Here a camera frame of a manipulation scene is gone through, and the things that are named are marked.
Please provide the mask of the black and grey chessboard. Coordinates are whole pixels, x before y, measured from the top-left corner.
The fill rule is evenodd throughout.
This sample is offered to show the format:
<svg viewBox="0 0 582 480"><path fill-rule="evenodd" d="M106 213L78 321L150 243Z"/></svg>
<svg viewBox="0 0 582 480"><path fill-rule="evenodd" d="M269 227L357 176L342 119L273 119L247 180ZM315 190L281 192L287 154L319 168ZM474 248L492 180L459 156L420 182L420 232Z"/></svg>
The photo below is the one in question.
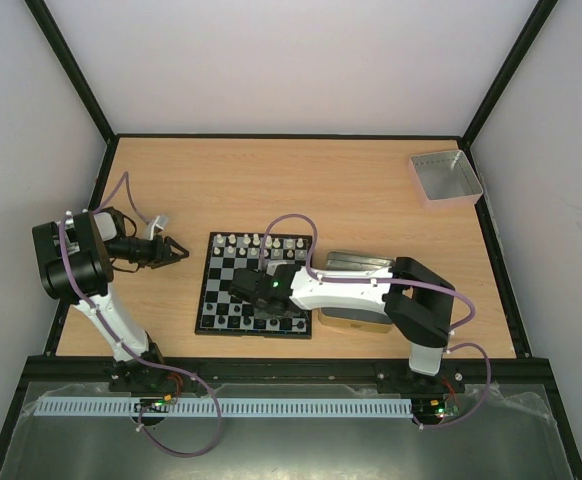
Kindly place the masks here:
<svg viewBox="0 0 582 480"><path fill-rule="evenodd" d="M215 244L217 235L224 237L222 246ZM304 317L270 317L265 312L255 309L251 304L231 296L229 287L236 270L259 267L260 255L264 256L265 262L282 260L286 263L304 265L312 241L313 238L310 235L272 234L265 237L262 233L253 232L212 232L209 236L195 333L197 335L311 338L312 315L310 313L305 313ZM214 255L215 247L222 249L221 256ZM215 309L207 311L207 303L214 303ZM233 315L231 312L235 305L241 307L239 315ZM243 305L250 305L253 308L251 316L242 314ZM226 316L226 324L218 323L219 315ZM240 318L239 328L228 326L230 317ZM303 331L295 328L300 321L305 323Z"/></svg>

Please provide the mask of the gold metal tin with pieces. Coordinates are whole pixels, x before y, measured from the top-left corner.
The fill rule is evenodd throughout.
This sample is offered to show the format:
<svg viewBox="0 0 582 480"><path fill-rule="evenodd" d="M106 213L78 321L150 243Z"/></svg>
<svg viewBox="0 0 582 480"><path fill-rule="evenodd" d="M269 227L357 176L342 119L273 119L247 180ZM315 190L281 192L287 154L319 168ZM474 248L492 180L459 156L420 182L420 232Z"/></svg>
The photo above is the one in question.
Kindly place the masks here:
<svg viewBox="0 0 582 480"><path fill-rule="evenodd" d="M374 257L345 251L331 251L327 254L325 268L337 271L366 271L391 267L395 261L387 257ZM321 324L342 330L385 334L393 328L393 323L384 314L343 308L325 308L317 312Z"/></svg>

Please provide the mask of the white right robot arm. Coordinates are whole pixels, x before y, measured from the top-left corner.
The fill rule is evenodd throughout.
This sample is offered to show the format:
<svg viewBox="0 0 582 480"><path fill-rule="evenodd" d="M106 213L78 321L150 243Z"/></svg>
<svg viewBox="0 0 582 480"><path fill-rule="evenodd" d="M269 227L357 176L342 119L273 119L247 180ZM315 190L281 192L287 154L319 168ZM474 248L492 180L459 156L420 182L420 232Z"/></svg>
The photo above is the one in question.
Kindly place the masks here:
<svg viewBox="0 0 582 480"><path fill-rule="evenodd" d="M457 291L411 258L366 271L316 270L272 261L265 270L237 269L228 292L278 316L323 309L383 315L411 343L409 384L426 392L442 379Z"/></svg>

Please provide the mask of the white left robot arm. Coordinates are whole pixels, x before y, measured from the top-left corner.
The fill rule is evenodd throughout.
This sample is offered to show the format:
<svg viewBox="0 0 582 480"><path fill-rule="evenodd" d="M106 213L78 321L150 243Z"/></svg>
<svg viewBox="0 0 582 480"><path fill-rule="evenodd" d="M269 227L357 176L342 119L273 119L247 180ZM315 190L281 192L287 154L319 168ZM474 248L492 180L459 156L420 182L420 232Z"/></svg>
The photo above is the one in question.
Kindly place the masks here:
<svg viewBox="0 0 582 480"><path fill-rule="evenodd" d="M140 270L165 267L189 257L188 250L162 234L166 222L165 216L154 218L146 234L139 237L137 224L129 216L107 207L32 228L44 290L95 325L112 349L117 376L142 367L160 368L164 363L156 343L132 319L112 282L114 262L119 259Z"/></svg>

